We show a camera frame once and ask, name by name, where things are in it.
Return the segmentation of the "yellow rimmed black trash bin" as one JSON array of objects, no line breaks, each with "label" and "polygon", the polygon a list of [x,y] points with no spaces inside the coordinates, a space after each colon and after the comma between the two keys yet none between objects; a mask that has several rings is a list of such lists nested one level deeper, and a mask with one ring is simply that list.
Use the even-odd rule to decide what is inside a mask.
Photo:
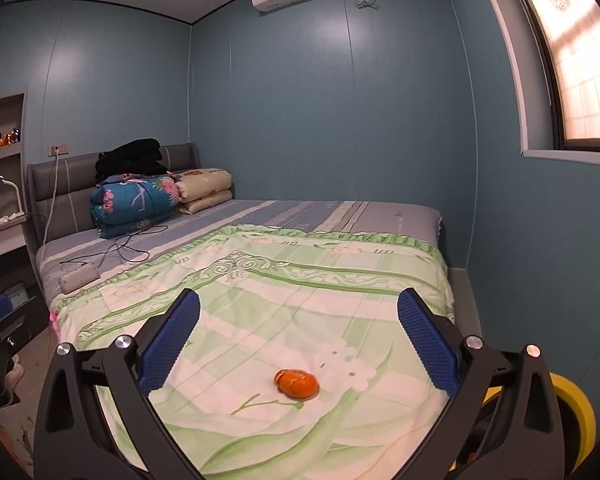
[{"label": "yellow rimmed black trash bin", "polygon": [[[557,396],[560,417],[562,418],[562,438],[565,448],[565,474],[572,474],[586,456],[592,452],[596,438],[596,418],[590,400],[586,394],[571,380],[556,373],[550,373],[554,391]],[[451,470],[465,466],[477,457],[486,427],[494,414],[496,401],[501,394],[501,387],[491,387],[486,392],[478,422],[467,439],[464,448]]]}]

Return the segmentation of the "grey power strip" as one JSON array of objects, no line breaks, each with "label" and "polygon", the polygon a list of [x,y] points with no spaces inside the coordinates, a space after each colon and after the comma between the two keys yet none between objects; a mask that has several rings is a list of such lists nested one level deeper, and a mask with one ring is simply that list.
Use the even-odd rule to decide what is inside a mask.
[{"label": "grey power strip", "polygon": [[75,292],[85,285],[97,281],[99,278],[100,273],[96,266],[93,263],[84,263],[82,266],[62,274],[58,283],[61,292],[68,295],[70,292]]}]

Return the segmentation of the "white desk lamp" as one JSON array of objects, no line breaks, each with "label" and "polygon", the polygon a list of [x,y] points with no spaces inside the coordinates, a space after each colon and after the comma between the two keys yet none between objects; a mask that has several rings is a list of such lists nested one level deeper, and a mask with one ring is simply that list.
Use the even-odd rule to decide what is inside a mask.
[{"label": "white desk lamp", "polygon": [[0,174],[0,217],[6,216],[12,220],[25,214],[19,186]]}]

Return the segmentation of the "green floral quilt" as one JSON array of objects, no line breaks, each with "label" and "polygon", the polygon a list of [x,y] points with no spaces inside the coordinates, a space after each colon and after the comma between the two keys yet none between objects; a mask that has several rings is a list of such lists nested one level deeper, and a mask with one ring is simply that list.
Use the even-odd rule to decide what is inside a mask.
[{"label": "green floral quilt", "polygon": [[[396,314],[414,288],[451,316],[443,257],[411,244],[214,232],[54,302],[62,340],[105,347],[184,289],[197,326],[151,403],[209,479],[389,479],[448,397],[429,379]],[[279,370],[313,374],[291,400]]]}]

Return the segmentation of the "grey padded headboard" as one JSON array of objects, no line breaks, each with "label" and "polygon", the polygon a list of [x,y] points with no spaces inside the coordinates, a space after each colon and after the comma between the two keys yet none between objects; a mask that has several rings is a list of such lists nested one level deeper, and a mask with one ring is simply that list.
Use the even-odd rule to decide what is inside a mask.
[{"label": "grey padded headboard", "polygon": [[38,244],[94,228],[90,194],[98,154],[65,156],[27,166],[28,205]]}]

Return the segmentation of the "blue floral folded blanket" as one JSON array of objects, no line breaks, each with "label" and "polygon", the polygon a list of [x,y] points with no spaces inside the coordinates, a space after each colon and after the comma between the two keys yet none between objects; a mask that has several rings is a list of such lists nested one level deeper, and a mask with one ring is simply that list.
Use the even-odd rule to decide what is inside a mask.
[{"label": "blue floral folded blanket", "polygon": [[168,220],[180,202],[172,177],[117,178],[90,194],[90,211],[98,235],[114,238]]}]

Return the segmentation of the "beige folded blanket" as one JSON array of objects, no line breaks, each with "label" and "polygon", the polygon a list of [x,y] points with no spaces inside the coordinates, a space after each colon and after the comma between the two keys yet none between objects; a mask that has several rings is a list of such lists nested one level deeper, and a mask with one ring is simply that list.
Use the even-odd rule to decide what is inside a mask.
[{"label": "beige folded blanket", "polygon": [[233,178],[224,169],[187,170],[176,175],[175,183],[180,193],[176,210],[181,214],[196,214],[233,198]]}]

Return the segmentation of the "black clothing pile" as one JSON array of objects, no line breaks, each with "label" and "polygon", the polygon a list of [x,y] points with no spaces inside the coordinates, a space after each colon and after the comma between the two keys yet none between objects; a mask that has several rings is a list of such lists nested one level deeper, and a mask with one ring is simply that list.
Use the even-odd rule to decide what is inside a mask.
[{"label": "black clothing pile", "polygon": [[95,162],[96,183],[102,184],[109,177],[124,174],[146,177],[166,174],[168,170],[161,163],[160,148],[156,139],[137,139],[112,151],[99,153]]}]

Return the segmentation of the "white wall shelf unit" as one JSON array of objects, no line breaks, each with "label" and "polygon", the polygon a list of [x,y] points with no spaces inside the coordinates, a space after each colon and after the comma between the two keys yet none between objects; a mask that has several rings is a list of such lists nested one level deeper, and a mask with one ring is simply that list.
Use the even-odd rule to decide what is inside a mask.
[{"label": "white wall shelf unit", "polygon": [[23,107],[22,93],[0,99],[0,256],[26,244]]}]

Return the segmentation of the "wall power socket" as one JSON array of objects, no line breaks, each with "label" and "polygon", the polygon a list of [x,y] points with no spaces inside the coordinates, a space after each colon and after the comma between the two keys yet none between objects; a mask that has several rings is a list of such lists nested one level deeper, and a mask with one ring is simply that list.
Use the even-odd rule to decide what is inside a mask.
[{"label": "wall power socket", "polygon": [[50,145],[48,147],[48,156],[50,157],[64,156],[69,153],[70,148],[68,144]]}]

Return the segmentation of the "window with white frame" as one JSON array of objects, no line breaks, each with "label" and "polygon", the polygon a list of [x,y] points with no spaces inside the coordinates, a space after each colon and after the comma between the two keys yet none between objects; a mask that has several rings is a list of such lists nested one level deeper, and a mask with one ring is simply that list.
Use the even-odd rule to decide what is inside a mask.
[{"label": "window with white frame", "polygon": [[489,0],[524,157],[600,166],[600,0]]}]

